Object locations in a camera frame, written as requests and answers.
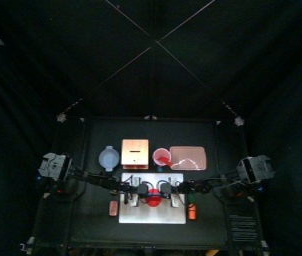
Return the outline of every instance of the orange object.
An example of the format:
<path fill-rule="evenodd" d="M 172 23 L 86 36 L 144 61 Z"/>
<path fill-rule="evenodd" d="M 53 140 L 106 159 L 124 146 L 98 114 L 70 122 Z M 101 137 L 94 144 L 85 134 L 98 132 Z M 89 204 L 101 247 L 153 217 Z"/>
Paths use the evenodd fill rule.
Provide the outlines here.
<path fill-rule="evenodd" d="M 110 201 L 109 202 L 109 216 L 116 216 L 117 215 L 117 201 Z"/>
<path fill-rule="evenodd" d="M 207 251 L 205 256 L 213 256 L 217 252 L 219 250 L 209 250 Z"/>
<path fill-rule="evenodd" d="M 189 220 L 196 220 L 196 205 L 195 204 L 188 204 L 188 219 Z"/>

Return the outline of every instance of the black curtain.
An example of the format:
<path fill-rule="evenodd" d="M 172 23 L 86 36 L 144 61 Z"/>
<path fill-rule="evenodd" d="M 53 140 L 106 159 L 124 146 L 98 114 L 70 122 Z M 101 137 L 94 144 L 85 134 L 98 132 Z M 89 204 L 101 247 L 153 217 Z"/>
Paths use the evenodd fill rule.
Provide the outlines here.
<path fill-rule="evenodd" d="M 251 153 L 276 171 L 261 201 L 273 255 L 302 255 L 302 61 L 245 122 Z"/>
<path fill-rule="evenodd" d="M 32 232 L 34 175 L 50 148 L 56 118 L 0 48 L 0 255 L 20 255 Z"/>

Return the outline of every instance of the table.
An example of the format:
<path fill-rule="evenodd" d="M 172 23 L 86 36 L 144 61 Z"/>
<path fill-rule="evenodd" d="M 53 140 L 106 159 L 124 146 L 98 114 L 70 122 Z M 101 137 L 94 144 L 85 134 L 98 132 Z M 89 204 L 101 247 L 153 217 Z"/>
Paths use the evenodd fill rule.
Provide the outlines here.
<path fill-rule="evenodd" d="M 207 169 L 184 171 L 184 180 L 204 179 L 233 171 L 239 160 L 247 156 L 241 128 L 232 121 L 205 120 L 68 120 L 58 124 L 50 151 L 56 154 L 66 152 L 80 168 L 98 174 L 104 171 L 98 164 L 100 152 L 106 145 L 121 152 L 123 139 L 148 139 L 149 163 L 151 152 L 156 148 L 203 147 L 207 154 Z M 118 165 L 112 175 L 118 177 L 123 172 L 125 170 Z M 147 172 L 156 172 L 156 166 L 149 164 Z M 117 217 L 108 216 L 110 200 L 118 201 L 118 197 L 90 184 L 85 184 L 84 193 L 70 203 L 54 202 L 50 197 L 41 199 L 33 229 L 34 247 L 60 248 L 64 255 L 68 246 L 236 250 L 232 234 L 228 232 L 228 216 L 240 212 L 255 216 L 257 220 L 256 204 L 247 206 L 245 211 L 241 210 L 244 207 L 225 209 L 209 193 L 195 195 L 196 221 L 187 220 L 184 225 L 120 224 Z M 253 241 L 256 243 L 261 239 L 257 226 L 259 235 Z"/>

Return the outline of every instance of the black fabric enclosure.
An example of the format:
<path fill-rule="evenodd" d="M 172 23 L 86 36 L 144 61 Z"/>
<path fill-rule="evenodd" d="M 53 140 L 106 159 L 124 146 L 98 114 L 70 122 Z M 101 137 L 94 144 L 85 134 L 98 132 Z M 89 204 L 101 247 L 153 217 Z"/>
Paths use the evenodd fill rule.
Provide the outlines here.
<path fill-rule="evenodd" d="M 302 0 L 0 0 L 0 39 L 0 255 L 30 236 L 58 114 L 240 117 L 276 171 L 264 239 L 302 255 Z"/>

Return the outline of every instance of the red object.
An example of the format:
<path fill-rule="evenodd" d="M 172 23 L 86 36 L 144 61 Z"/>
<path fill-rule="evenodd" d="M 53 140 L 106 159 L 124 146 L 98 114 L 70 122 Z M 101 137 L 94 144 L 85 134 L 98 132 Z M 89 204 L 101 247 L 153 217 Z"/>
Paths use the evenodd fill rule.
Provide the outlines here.
<path fill-rule="evenodd" d="M 148 192 L 151 194 L 159 194 L 157 189 L 149 189 Z M 149 207 L 157 207 L 157 205 L 161 202 L 161 197 L 160 196 L 149 196 L 149 197 L 145 198 L 145 202 L 147 202 Z"/>
<path fill-rule="evenodd" d="M 169 166 L 169 167 L 172 166 L 172 163 L 169 162 L 169 159 L 167 157 L 161 156 L 156 160 L 159 162 L 163 162 L 167 166 Z"/>

